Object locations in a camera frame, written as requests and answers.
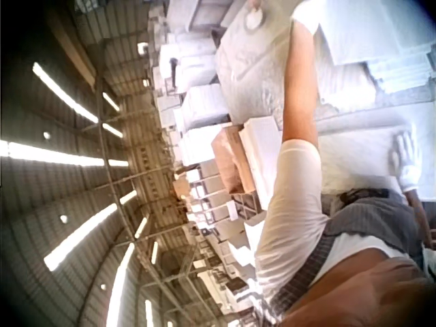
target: white sleeve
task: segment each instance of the white sleeve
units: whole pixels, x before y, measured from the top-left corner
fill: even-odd
[[[267,301],[304,264],[328,217],[321,210],[321,159],[303,140],[281,145],[274,195],[255,254],[256,275]]]

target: hand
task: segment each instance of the hand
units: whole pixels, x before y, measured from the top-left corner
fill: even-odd
[[[297,5],[292,13],[291,19],[303,24],[311,33],[315,35],[320,25],[322,10],[325,0],[304,0]]]
[[[422,173],[422,153],[416,140],[416,128],[396,137],[396,149],[392,153],[396,178],[403,193],[418,188]]]

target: ceiling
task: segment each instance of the ceiling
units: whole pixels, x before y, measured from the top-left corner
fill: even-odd
[[[68,4],[60,1],[35,7],[33,13],[41,18],[31,20],[30,29],[23,27],[6,53],[7,67],[2,65],[1,70],[1,139],[62,153],[126,160],[129,167],[82,167],[47,162],[44,156],[40,161],[1,158],[3,295],[11,312],[16,311],[25,324],[104,325],[116,270],[142,218],[148,217],[143,235],[149,237],[135,243],[129,263],[120,326],[146,324],[145,299],[154,304],[156,324],[168,320],[179,326],[216,324],[221,311],[203,282],[196,274],[175,277],[181,267],[190,267],[202,256],[185,236],[188,221],[172,186],[171,152],[153,92],[142,83],[150,76],[150,67],[148,57],[138,54],[137,43],[153,41],[147,30],[150,4],[109,1],[86,14]],[[89,60],[83,69],[94,71],[94,76],[84,76],[72,52],[65,52],[65,43],[53,25],[46,23],[47,16],[52,18],[47,12],[57,15],[66,35],[75,33],[77,44],[72,44],[82,47]],[[71,110],[32,72],[35,62],[76,102],[121,131],[123,139]],[[107,92],[121,111],[114,111],[97,96],[100,91]],[[47,269],[47,253],[132,190],[138,192],[133,200],[118,206],[56,270]],[[67,223],[60,219],[62,215],[67,216]],[[155,241],[159,259],[152,265]]]

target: skylight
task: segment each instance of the skylight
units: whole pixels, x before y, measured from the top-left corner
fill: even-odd
[[[121,204],[125,204],[136,196],[136,191],[132,191],[120,199]],[[70,234],[62,243],[44,258],[48,269],[53,271],[67,257],[67,255],[100,223],[106,220],[116,211],[116,204],[112,203],[102,211],[85,221],[77,230]]]
[[[33,64],[33,72],[40,80],[47,85],[47,87],[54,92],[62,101],[64,101],[72,110],[74,110],[80,116],[92,121],[93,123],[98,123],[98,118],[94,114],[90,113],[88,110],[83,108],[80,104],[75,102],[72,97],[70,97],[61,87],[41,68],[38,63]],[[123,134],[116,130],[115,128],[109,126],[108,124],[103,124],[103,128],[107,129],[109,132],[113,133],[119,138],[123,137]]]
[[[112,100],[106,92],[103,92],[103,98],[116,110],[120,111],[120,107]]]
[[[67,153],[6,141],[0,141],[0,157],[11,157],[12,159],[41,161],[52,164],[56,163],[82,167],[104,166],[104,160],[101,158],[85,157],[83,155],[69,155]],[[129,163],[123,160],[109,159],[109,165],[113,167],[128,167]]]
[[[147,218],[144,217],[138,227],[138,230],[135,233],[135,238],[139,238],[141,236],[142,231],[144,230],[145,225],[147,224]]]
[[[138,53],[143,56],[145,55],[145,48],[147,48],[149,44],[147,42],[138,43]]]
[[[153,327],[153,308],[149,300],[145,300],[145,318],[147,320],[147,327]]]
[[[130,243],[124,258],[120,263],[120,266],[116,270],[116,276],[114,281],[114,287],[112,288],[112,294],[110,295],[108,319],[106,320],[106,327],[117,327],[118,318],[120,313],[121,296],[123,295],[124,281],[127,266],[129,264],[131,255],[135,249],[135,244]]]
[[[157,248],[159,247],[159,244],[157,244],[157,242],[155,242],[155,244],[153,245],[153,252],[151,254],[151,263],[155,264],[156,263],[156,259],[157,259]]]

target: ceramic tile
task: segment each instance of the ceramic tile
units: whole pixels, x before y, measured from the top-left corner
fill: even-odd
[[[335,65],[399,55],[379,0],[326,0],[321,27]]]
[[[376,173],[371,173],[373,175],[383,175],[388,172],[392,174],[392,166],[388,165],[388,152],[392,148],[393,134],[398,133],[399,129],[401,129],[398,126],[414,124],[417,127],[417,139],[424,158],[418,193],[421,200],[436,200],[435,121],[436,114],[433,102],[363,110],[318,121],[320,153],[324,153],[325,157],[323,159],[323,178],[326,180],[323,185],[325,183],[325,187],[329,190],[352,186],[353,184],[345,184],[345,182],[339,183],[341,179],[336,175],[337,166],[335,165],[349,165],[353,161],[356,162],[355,167],[347,169],[357,169],[356,174],[363,174],[360,164],[362,160],[365,160],[365,165],[369,165],[371,171]],[[339,138],[337,142],[342,142],[342,147],[337,147],[333,143],[333,140],[337,138]],[[331,172],[324,165],[332,168]],[[394,177],[387,179],[389,181],[379,178],[374,183],[391,183],[396,186]],[[359,183],[365,183],[362,178],[356,180]]]

